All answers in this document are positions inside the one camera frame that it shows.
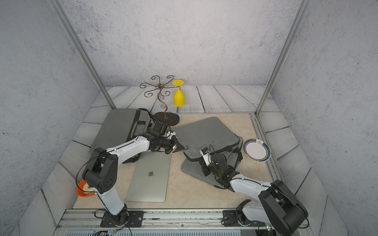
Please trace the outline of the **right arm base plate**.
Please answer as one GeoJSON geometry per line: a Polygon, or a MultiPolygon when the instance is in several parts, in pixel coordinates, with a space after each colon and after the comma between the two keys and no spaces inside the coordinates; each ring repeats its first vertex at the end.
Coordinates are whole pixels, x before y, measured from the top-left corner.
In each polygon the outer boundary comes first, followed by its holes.
{"type": "Polygon", "coordinates": [[[240,210],[224,210],[221,224],[225,227],[262,227],[265,223],[248,220],[240,210]]]}

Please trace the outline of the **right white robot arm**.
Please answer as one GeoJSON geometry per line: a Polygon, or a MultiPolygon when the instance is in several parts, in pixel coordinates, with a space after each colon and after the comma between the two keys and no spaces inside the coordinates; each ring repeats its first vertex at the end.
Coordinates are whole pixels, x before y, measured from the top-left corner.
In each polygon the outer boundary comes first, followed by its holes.
{"type": "Polygon", "coordinates": [[[249,226],[253,221],[265,222],[282,236],[291,236],[309,222],[308,212],[289,188],[280,180],[272,183],[247,178],[227,164],[226,157],[204,148],[200,165],[205,176],[214,175],[218,188],[243,193],[249,198],[236,208],[235,220],[225,220],[224,226],[249,226]]]}

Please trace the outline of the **grey zippered laptop bag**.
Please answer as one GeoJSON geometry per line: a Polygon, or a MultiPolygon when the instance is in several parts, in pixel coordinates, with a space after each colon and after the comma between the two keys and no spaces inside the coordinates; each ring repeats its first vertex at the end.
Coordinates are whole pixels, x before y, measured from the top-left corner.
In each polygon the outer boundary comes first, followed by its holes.
{"type": "Polygon", "coordinates": [[[91,158],[99,155],[98,148],[107,149],[126,143],[147,131],[154,121],[144,109],[115,109],[110,111],[94,142],[91,158]]]}

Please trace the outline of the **silver apple laptop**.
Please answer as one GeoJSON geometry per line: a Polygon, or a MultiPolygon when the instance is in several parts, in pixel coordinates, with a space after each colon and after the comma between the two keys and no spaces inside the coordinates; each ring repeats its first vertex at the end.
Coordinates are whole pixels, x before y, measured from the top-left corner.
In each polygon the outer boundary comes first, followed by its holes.
{"type": "Polygon", "coordinates": [[[171,154],[144,152],[136,162],[127,202],[163,203],[166,198],[171,154]]]}

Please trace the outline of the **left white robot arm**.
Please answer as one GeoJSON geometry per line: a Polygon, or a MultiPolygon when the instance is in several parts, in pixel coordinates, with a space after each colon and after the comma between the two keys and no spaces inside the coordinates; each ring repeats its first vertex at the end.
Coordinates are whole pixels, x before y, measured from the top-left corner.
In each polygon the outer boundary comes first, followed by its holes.
{"type": "Polygon", "coordinates": [[[115,187],[119,165],[140,153],[157,152],[162,148],[165,154],[185,149],[170,126],[155,122],[152,128],[130,141],[107,149],[95,149],[81,167],[83,180],[98,195],[110,217],[121,221],[122,217],[128,215],[127,205],[121,200],[115,187]]]}

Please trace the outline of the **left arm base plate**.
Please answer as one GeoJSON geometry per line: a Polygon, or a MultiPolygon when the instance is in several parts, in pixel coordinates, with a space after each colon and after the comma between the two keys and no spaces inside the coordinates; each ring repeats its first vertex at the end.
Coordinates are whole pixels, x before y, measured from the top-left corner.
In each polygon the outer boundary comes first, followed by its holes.
{"type": "Polygon", "coordinates": [[[101,219],[101,228],[115,228],[126,226],[129,228],[140,228],[142,226],[142,220],[144,216],[144,211],[142,210],[131,210],[120,212],[118,215],[114,216],[108,211],[104,212],[101,219]]]}

